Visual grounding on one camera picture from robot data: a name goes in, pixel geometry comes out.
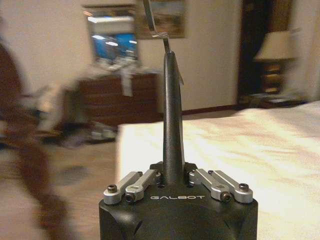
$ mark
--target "galbot logo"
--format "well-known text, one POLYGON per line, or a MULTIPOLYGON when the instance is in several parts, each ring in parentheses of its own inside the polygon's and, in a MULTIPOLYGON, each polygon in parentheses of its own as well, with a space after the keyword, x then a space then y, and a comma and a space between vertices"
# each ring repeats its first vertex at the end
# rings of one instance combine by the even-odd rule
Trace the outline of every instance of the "galbot logo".
POLYGON ((185 199, 203 199, 205 196, 151 196, 152 200, 171 199, 171 200, 185 200, 185 199))

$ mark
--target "mattress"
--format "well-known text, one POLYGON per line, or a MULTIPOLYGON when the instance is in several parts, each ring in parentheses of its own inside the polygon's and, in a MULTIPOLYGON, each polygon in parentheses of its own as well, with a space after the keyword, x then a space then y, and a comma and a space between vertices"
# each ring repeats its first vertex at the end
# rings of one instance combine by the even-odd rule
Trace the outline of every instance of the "mattress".
MULTIPOLYGON (((259 240, 320 239, 320 101, 183 121, 185 161, 247 183, 259 240)), ((163 158, 163 122, 121 125, 116 178, 163 158)))

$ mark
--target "picture frame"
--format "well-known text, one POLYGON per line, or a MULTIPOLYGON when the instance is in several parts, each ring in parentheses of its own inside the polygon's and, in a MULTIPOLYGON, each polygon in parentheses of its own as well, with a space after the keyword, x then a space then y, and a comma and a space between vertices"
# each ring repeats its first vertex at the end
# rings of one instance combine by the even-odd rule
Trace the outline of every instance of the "picture frame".
MULTIPOLYGON (((167 32, 171 39, 186 37, 186 0, 153 0, 151 2, 158 32, 167 32)), ((136 0, 136 37, 152 39, 143 0, 136 0)))

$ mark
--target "baseboard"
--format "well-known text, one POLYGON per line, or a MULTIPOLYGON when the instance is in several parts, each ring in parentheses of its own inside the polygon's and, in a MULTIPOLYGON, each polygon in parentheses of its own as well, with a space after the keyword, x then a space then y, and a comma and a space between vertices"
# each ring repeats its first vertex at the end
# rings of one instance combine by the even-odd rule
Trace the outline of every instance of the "baseboard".
POLYGON ((218 112, 225 110, 235 110, 237 105, 224 105, 224 106, 213 106, 213 107, 205 107, 198 109, 190 109, 182 111, 182 115, 190 115, 190 114, 202 114, 202 113, 210 113, 210 112, 218 112))

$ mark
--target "lamp shade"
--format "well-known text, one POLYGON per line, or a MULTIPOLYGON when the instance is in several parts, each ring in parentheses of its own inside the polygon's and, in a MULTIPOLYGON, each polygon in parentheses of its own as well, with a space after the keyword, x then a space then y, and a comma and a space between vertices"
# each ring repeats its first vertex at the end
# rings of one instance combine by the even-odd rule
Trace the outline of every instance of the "lamp shade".
POLYGON ((290 31, 274 31, 265 35, 262 47, 254 57, 259 62, 277 62, 296 58, 290 31))

